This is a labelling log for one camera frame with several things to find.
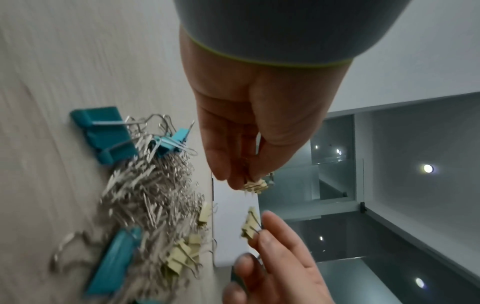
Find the wooden surface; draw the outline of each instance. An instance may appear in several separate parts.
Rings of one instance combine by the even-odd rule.
[[[89,271],[50,274],[58,242],[92,229],[108,171],[69,120],[75,108],[115,105],[134,117],[196,119],[170,0],[0,2],[0,302],[78,303]],[[194,180],[212,200],[198,125]],[[202,257],[202,279],[176,302],[221,302],[228,269]]]

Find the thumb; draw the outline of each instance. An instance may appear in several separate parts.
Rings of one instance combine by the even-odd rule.
[[[258,154],[249,159],[248,173],[253,181],[258,181],[288,162],[295,152],[303,145],[292,144],[277,146],[267,142],[263,137],[260,139]]]
[[[256,247],[268,273],[279,287],[286,303],[316,303],[317,290],[294,254],[268,230],[261,230]]]

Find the light wood grain surface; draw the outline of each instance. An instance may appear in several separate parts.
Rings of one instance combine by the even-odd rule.
[[[75,108],[115,105],[136,117],[196,119],[170,0],[0,2],[0,302],[80,303],[89,271],[52,275],[53,249],[92,229],[108,170],[69,119]],[[198,126],[194,180],[212,200]],[[201,280],[176,302],[221,302],[229,269],[202,257]]]

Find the hand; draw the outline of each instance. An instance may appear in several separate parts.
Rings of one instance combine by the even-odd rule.
[[[291,303],[334,304],[325,281],[300,237],[278,216],[266,211],[263,230],[249,242],[265,265],[251,254],[234,265],[249,295],[235,282],[223,290],[224,304]]]
[[[279,169],[307,142],[349,67],[297,69],[240,62],[204,50],[183,29],[180,50],[196,98],[206,160],[215,177],[228,180],[233,189]]]

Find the wooden table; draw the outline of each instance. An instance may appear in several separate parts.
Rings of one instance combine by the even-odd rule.
[[[108,170],[69,112],[117,106],[134,117],[196,119],[171,0],[6,0],[0,3],[0,302],[80,303],[89,271],[49,272],[67,233],[92,229]],[[212,200],[198,125],[194,180]],[[202,279],[177,299],[221,302],[230,270],[202,257]]]

